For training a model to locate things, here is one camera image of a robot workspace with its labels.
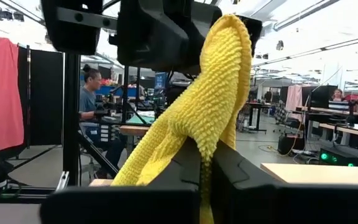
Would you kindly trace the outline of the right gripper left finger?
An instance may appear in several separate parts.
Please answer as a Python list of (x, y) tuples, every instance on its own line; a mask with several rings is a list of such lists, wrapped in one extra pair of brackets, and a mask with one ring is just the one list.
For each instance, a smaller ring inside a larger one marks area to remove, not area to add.
[(200, 166), (187, 138), (148, 185), (65, 188), (42, 202), (41, 224), (199, 224)]

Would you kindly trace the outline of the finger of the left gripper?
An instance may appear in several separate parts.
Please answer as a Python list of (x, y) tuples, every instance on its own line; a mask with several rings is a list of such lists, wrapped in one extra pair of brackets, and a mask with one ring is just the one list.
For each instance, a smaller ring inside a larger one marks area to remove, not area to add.
[(260, 34), (262, 31), (262, 22), (260, 20), (244, 17), (244, 16), (239, 16), (239, 19), (245, 24), (248, 30), (250, 41), (251, 41), (252, 56), (254, 56), (255, 46), (260, 38)]
[(117, 32), (120, 64), (155, 72), (200, 73), (200, 54), (220, 8), (195, 0), (121, 0)]

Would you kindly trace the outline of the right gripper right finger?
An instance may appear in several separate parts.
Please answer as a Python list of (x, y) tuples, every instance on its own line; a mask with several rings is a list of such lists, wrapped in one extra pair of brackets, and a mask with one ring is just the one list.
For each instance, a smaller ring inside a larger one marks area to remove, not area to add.
[(358, 185), (284, 183), (219, 141), (211, 208), (214, 224), (358, 224)]

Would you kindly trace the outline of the yellow microfiber towel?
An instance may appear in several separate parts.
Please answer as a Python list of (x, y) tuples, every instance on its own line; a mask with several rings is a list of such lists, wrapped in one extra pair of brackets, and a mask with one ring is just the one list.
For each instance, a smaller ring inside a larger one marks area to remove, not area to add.
[(112, 185), (151, 183), (186, 138), (201, 154), (201, 224), (214, 224), (210, 206), (211, 164), (218, 141), (236, 147), (236, 119), (250, 88), (251, 41), (235, 15), (220, 17), (200, 55), (201, 73), (154, 121), (115, 176)]

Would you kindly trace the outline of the blue sign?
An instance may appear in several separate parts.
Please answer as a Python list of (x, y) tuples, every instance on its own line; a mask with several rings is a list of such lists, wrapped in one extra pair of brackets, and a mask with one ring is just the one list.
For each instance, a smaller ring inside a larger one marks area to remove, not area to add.
[(166, 87), (167, 72), (156, 72), (155, 73), (155, 90), (164, 90)]

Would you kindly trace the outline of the light wooden desk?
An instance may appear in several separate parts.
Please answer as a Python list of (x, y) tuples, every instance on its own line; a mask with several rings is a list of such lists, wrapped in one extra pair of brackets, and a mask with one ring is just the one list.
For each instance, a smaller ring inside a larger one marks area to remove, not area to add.
[(261, 163), (272, 177), (291, 184), (356, 184), (358, 167)]

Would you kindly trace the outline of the black floor box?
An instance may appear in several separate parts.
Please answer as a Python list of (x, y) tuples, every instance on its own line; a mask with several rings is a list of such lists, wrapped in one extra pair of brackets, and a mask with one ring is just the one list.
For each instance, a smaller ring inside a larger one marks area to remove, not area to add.
[(282, 134), (278, 139), (277, 151), (281, 155), (289, 154), (292, 149), (303, 150), (305, 141), (303, 137), (295, 134)]

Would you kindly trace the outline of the black box with green lights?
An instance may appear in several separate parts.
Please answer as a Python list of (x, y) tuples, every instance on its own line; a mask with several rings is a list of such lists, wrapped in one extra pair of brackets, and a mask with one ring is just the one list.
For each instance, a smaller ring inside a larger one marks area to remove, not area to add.
[(352, 156), (333, 147), (322, 147), (319, 151), (319, 164), (329, 166), (358, 167), (358, 157)]

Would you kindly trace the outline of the black partition panel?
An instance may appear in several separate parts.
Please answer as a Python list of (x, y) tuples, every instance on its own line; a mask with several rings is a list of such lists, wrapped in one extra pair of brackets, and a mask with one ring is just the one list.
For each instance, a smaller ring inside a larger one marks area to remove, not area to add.
[(22, 105), (22, 147), (62, 142), (63, 55), (19, 47), (18, 89)]

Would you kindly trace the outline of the pale pink hanging cloth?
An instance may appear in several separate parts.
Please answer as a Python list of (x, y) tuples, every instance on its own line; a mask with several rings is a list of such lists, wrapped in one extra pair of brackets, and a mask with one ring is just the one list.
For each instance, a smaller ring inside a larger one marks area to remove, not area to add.
[(302, 86), (289, 86), (287, 91), (287, 100), (285, 108), (289, 112), (294, 112), (299, 106), (303, 106)]

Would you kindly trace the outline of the small wooden table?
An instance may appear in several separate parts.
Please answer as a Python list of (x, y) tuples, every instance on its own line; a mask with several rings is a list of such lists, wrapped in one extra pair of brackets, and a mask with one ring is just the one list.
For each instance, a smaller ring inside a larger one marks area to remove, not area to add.
[(144, 136), (149, 130), (149, 126), (123, 125), (119, 129), (121, 134), (125, 136)]

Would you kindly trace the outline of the black monitor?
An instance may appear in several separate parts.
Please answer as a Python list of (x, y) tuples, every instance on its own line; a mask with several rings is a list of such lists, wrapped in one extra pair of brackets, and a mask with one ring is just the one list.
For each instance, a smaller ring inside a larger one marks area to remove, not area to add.
[(337, 85), (322, 85), (316, 87), (310, 92), (307, 105), (314, 108), (328, 109), (329, 101), (336, 89)]

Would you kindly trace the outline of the long wooden work table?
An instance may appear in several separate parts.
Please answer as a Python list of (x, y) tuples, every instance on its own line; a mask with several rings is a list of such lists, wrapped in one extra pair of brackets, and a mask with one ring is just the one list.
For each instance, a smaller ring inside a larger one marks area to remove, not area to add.
[(327, 124), (327, 123), (320, 123), (320, 128), (332, 129), (336, 131), (342, 131), (344, 133), (350, 133), (358, 135), (358, 124), (354, 126), (344, 126), (344, 125), (334, 125), (334, 124)]

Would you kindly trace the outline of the black metal table frame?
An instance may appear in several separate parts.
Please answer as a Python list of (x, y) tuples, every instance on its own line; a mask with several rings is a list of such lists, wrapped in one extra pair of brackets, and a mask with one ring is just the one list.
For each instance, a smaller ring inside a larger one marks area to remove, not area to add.
[(111, 175), (117, 174), (118, 169), (112, 165), (102, 154), (87, 140), (80, 129), (80, 115), (78, 114), (78, 100), (80, 93), (80, 56), (65, 53), (64, 63), (64, 90), (63, 90), (63, 173), (58, 189), (69, 186), (77, 186), (81, 182), (79, 176), (79, 147), (83, 146), (90, 152), (103, 168)]

